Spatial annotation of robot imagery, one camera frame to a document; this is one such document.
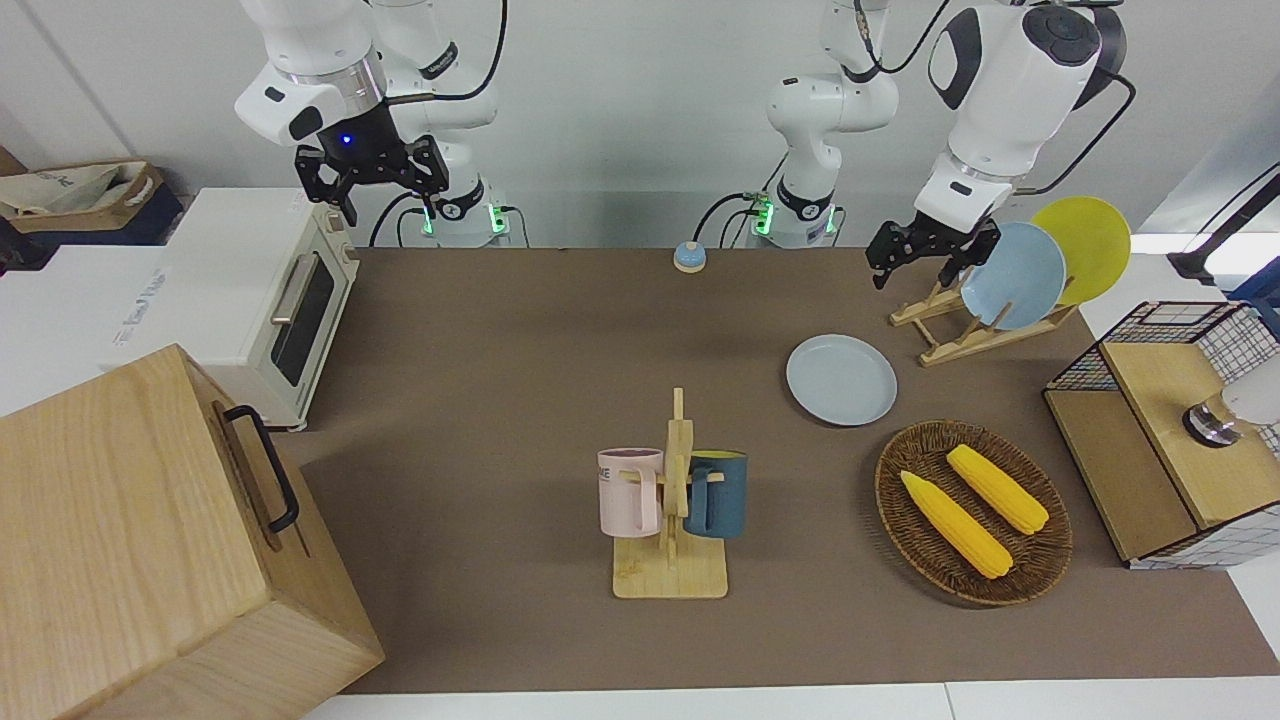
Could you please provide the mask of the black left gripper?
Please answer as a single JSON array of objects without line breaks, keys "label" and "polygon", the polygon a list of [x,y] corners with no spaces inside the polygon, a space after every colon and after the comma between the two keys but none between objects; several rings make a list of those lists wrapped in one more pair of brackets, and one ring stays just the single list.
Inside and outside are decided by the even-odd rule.
[{"label": "black left gripper", "polygon": [[883,222],[867,246],[865,258],[873,286],[883,290],[900,266],[922,258],[947,256],[938,282],[950,288],[964,272],[984,265],[1000,238],[996,222],[979,220],[969,231],[959,231],[918,211],[909,224]]}]

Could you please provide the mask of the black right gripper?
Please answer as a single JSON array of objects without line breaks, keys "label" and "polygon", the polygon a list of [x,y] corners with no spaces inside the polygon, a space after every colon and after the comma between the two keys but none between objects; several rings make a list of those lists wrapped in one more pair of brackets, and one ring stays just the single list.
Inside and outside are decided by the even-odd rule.
[{"label": "black right gripper", "polygon": [[428,219],[448,190],[448,167],[433,135],[404,145],[384,102],[317,132],[320,147],[300,145],[294,169],[311,202],[335,208],[347,225],[358,213],[349,200],[355,186],[398,184],[422,200]]}]

